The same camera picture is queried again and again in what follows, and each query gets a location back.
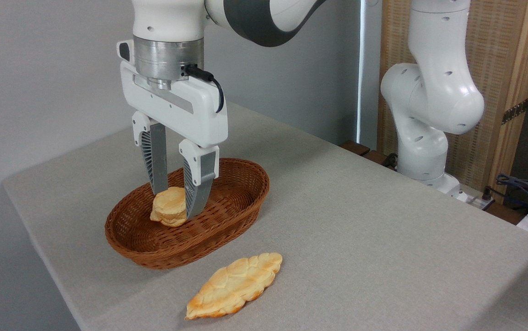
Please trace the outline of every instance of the pastry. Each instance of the pastry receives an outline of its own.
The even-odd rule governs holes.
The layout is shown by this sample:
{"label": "pastry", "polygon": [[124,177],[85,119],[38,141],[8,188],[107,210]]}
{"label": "pastry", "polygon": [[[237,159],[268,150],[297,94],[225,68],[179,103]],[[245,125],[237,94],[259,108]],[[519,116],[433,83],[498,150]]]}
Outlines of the pastry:
{"label": "pastry", "polygon": [[239,311],[272,284],[281,268],[279,253],[240,258],[217,270],[186,306],[186,320],[216,318]]}
{"label": "pastry", "polygon": [[150,220],[165,226],[178,227],[186,222],[184,188],[169,187],[155,195]]}

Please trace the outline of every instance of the brown woven basket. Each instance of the brown woven basket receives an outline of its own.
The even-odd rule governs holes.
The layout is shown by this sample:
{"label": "brown woven basket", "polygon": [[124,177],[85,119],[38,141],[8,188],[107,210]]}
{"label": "brown woven basket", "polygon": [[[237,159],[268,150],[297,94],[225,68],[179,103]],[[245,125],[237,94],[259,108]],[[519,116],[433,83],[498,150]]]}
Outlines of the brown woven basket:
{"label": "brown woven basket", "polygon": [[[169,186],[184,187],[180,168],[168,175]],[[178,228],[150,220],[154,194],[150,184],[124,197],[104,225],[107,241],[119,254],[152,269],[183,266],[236,239],[254,223],[270,188],[258,164],[221,159],[207,206]]]}

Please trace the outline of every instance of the table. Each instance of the table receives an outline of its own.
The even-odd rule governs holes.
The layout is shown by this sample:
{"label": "table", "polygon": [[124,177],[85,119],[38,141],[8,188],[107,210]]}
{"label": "table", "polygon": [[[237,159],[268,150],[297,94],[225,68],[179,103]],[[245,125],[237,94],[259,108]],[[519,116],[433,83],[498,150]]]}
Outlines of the table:
{"label": "table", "polygon": [[[528,232],[243,107],[229,122],[222,157],[259,163],[270,193],[247,232],[180,268],[140,267],[104,237],[147,182],[131,130],[5,180],[83,331],[528,330]],[[182,138],[167,140],[175,170]],[[266,251],[284,261],[262,297],[184,321],[214,271]]]}

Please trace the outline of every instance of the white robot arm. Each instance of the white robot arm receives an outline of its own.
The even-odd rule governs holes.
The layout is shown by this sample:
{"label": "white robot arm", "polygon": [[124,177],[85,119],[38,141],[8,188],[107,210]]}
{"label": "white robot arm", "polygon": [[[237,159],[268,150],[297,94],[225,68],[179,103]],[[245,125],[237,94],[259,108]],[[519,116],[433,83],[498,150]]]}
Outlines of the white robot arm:
{"label": "white robot arm", "polygon": [[394,65],[380,86],[397,129],[398,171],[459,199],[458,180],[444,171],[444,132],[468,132],[485,105],[466,63],[469,7],[470,0],[412,0],[408,44],[417,64]]}
{"label": "white robot arm", "polygon": [[184,136],[187,218],[207,203],[228,136],[220,84],[203,71],[205,26],[215,23],[261,46],[290,40],[325,0],[133,0],[133,39],[117,44],[121,81],[154,193],[166,190],[165,128]]}

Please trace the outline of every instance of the flatbread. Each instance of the flatbread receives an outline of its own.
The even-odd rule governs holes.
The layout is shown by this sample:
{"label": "flatbread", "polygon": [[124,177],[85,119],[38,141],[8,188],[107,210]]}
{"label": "flatbread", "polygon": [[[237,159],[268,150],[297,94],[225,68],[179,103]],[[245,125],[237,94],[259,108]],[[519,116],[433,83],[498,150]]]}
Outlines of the flatbread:
{"label": "flatbread", "polygon": [[186,306],[186,317],[217,318],[238,312],[246,301],[257,299],[281,269],[279,253],[240,258],[217,270]]}
{"label": "flatbread", "polygon": [[186,222],[184,188],[169,187],[155,195],[150,220],[165,226],[178,227]]}

